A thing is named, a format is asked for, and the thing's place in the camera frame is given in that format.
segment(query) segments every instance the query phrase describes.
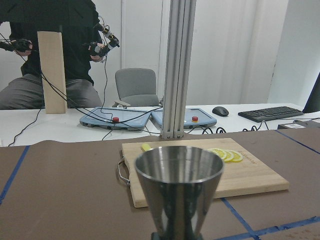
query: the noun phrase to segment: stainless steel cup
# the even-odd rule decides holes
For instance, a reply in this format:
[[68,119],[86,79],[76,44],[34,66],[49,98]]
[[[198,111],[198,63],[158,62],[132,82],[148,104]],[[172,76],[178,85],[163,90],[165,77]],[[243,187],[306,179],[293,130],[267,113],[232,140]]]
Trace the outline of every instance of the stainless steel cup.
[[224,170],[214,153],[164,146],[142,153],[135,170],[161,240],[198,240]]

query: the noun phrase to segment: metal handle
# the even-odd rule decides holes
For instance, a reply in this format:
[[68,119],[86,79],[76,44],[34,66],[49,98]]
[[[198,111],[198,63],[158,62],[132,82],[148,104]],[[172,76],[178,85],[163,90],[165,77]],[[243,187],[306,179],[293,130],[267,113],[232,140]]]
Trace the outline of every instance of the metal handle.
[[130,187],[130,180],[128,178],[125,178],[124,176],[121,175],[120,172],[120,164],[123,164],[125,162],[125,156],[123,156],[121,158],[121,161],[118,162],[118,173],[119,173],[119,178],[125,182],[125,184],[128,185],[128,187]]

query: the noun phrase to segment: wooden cutting board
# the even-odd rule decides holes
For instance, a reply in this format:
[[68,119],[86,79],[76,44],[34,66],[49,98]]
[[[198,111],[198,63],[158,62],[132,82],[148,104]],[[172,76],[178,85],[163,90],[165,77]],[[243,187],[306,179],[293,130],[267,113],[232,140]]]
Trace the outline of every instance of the wooden cutting board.
[[265,165],[231,138],[135,142],[122,144],[124,162],[129,170],[130,190],[136,208],[147,207],[147,201],[135,170],[135,160],[143,152],[141,145],[151,148],[160,146],[191,146],[202,149],[220,148],[238,151],[243,155],[241,162],[226,162],[224,173],[214,198],[287,190],[289,182]]

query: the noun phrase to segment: red button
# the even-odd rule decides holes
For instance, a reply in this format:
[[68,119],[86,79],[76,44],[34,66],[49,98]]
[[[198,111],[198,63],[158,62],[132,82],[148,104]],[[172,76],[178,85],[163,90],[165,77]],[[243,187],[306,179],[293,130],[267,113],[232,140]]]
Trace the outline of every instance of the red button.
[[112,122],[114,123],[118,123],[119,122],[119,118],[117,116],[112,118]]
[[192,122],[195,122],[195,123],[198,122],[198,117],[197,116],[193,116],[192,117]]

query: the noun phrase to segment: brown table surface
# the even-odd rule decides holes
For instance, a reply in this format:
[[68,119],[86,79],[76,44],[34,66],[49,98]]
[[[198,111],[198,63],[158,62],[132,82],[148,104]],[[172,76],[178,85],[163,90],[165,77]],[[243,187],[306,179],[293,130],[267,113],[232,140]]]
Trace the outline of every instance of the brown table surface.
[[[305,146],[319,143],[320,131],[281,133],[184,136],[232,138],[290,182],[286,191],[215,199],[201,230],[205,240],[320,238],[320,155]],[[151,141],[159,138],[31,145],[0,205],[0,240],[149,240],[156,231],[150,212],[134,208],[130,189],[118,178],[117,163],[122,143]],[[0,187],[23,151],[0,148]],[[282,230],[285,226],[292,229]]]

